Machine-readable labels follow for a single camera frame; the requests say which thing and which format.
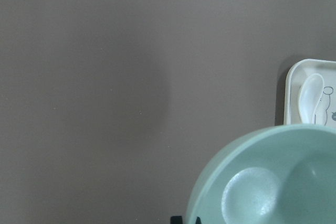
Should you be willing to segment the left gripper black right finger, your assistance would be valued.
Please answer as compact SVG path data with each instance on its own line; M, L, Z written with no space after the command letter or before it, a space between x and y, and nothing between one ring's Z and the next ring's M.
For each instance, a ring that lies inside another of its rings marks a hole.
M200 217L197 217L197 218L196 218L195 224L202 224L202 221L201 221L201 218L200 218Z

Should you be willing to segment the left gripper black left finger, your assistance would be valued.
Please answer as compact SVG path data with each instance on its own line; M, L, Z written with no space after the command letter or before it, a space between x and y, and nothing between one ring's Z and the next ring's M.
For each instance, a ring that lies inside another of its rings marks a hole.
M170 224L183 224L182 216L172 216L170 218Z

